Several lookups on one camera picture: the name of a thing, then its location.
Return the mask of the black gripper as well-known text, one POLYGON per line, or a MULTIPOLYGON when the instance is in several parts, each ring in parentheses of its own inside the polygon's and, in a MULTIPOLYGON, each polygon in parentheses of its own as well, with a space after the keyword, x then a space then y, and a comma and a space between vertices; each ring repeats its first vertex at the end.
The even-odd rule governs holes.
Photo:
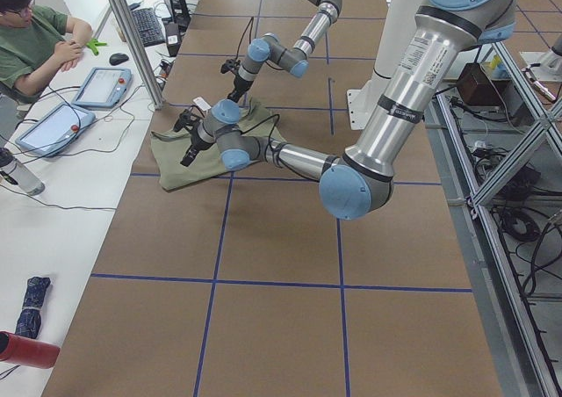
POLYGON ((197 158, 198 153, 206 151, 213 145, 213 137, 203 138, 198 133, 191 134, 191 145, 186 150, 184 157, 180 161, 183 166, 190 166, 197 158))
POLYGON ((228 94, 227 98, 234 103, 238 103, 242 96, 251 88, 253 80, 246 80, 240 75, 234 77, 234 89, 228 94))

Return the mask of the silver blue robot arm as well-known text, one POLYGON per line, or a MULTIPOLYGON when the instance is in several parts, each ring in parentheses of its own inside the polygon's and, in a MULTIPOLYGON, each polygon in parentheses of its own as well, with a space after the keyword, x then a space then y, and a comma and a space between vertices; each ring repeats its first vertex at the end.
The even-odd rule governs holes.
POLYGON ((385 27, 404 28, 409 42, 379 97, 367 106, 368 119, 357 142, 337 155, 248 136, 239 127, 239 99, 249 90, 265 62, 293 76, 303 76, 316 42, 339 18, 342 0, 308 0, 316 14, 293 47, 270 33, 251 41, 239 65, 232 92, 191 129, 182 165, 211 147, 229 171, 252 162, 285 167, 319 184, 323 206, 338 219, 354 220, 382 207, 393 193, 393 162, 458 54, 502 41, 515 27, 516 0, 414 0, 393 5, 385 27))
POLYGON ((314 4, 317 11, 292 47, 283 46, 271 32, 251 40, 246 56, 234 71, 234 89, 227 95, 229 100, 235 103, 240 100, 251 88, 266 62, 276 64, 297 78, 306 73, 309 55, 328 28, 337 21, 342 10, 342 0, 307 1, 314 4))

